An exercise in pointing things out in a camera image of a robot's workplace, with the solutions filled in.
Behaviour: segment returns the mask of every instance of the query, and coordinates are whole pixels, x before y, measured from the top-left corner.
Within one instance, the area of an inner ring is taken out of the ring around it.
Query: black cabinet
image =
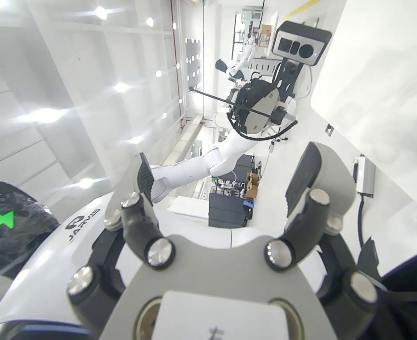
[[[251,171],[253,158],[254,156],[252,155],[244,154],[238,159],[235,168],[233,169],[233,172],[237,177],[237,183],[247,182],[246,175],[248,172]],[[223,180],[233,181],[235,179],[235,175],[233,175],[233,173],[230,172],[225,175],[221,175],[219,178]]]
[[[208,224],[212,227],[239,228],[245,224],[244,199],[210,193],[208,198]]]

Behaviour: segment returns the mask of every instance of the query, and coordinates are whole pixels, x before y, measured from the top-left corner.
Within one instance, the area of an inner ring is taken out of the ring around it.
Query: table
[[[417,0],[347,0],[312,107],[417,202]]]

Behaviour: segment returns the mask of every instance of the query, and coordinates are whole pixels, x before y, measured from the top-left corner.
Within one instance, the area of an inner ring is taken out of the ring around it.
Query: camera lens
[[[314,54],[314,48],[309,44],[304,44],[299,49],[298,54],[301,58],[309,58]]]

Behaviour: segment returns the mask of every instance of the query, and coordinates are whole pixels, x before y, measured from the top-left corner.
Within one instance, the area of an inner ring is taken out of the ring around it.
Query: sign
[[[71,230],[71,232],[68,235],[68,242],[71,243],[75,237],[75,235],[81,231],[81,229],[84,227],[84,225],[89,222],[95,214],[97,214],[100,211],[100,209],[95,209],[91,212],[88,216],[79,215],[75,218],[73,218],[68,225],[66,225],[66,230]]]
[[[0,225],[5,225],[12,229],[14,226],[14,214],[13,211],[9,211],[7,214],[0,214]]]

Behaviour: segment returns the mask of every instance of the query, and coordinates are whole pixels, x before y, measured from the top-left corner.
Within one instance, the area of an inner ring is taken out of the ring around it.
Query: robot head
[[[14,279],[58,226],[46,206],[20,189],[0,182],[0,275]]]

